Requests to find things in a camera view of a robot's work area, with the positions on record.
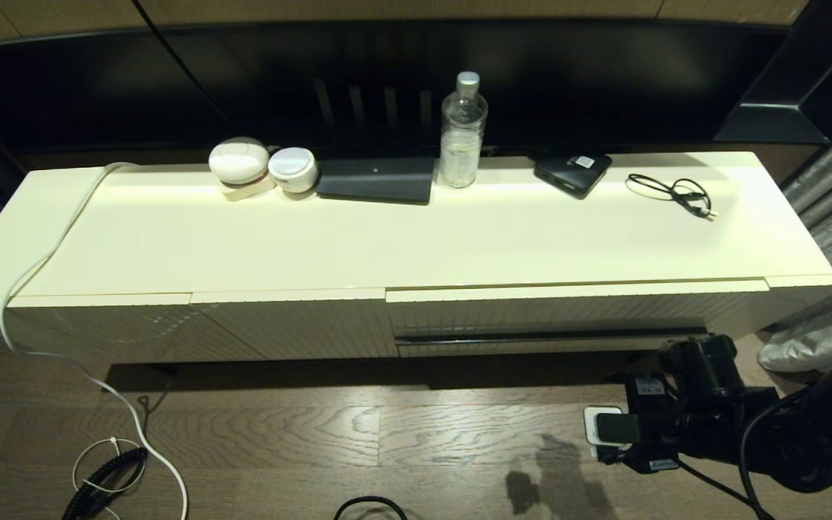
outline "white round device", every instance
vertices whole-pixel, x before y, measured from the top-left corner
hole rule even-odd
[[[211,171],[226,184],[246,184],[267,172],[268,150],[251,137],[227,139],[211,151]]]
[[[319,174],[313,152],[306,148],[284,148],[272,155],[268,171],[284,191],[302,194],[313,188]]]

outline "wooden floor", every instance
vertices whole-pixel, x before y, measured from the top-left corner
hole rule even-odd
[[[771,384],[754,363],[759,346],[740,342],[743,376]],[[152,443],[181,468],[192,520],[330,519],[362,494],[390,497],[415,520],[753,518],[684,471],[640,476],[595,463],[582,408],[624,392],[590,384],[587,358],[511,359],[417,363],[416,376],[399,362],[288,363],[126,366],[111,379],[148,390],[129,396],[149,408]],[[0,518],[60,517],[76,456],[110,436],[135,438],[115,399],[60,362],[9,355],[0,340]],[[96,451],[83,472],[107,457]],[[693,464],[740,486],[733,467]],[[754,482],[776,518],[832,518],[832,488],[800,495],[768,477]],[[179,507],[155,461],[116,503],[128,519],[178,518]],[[394,517],[361,506],[344,518]]]

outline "black power bank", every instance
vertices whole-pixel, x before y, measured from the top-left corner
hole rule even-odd
[[[571,155],[534,164],[535,177],[582,200],[612,164],[608,155]]]

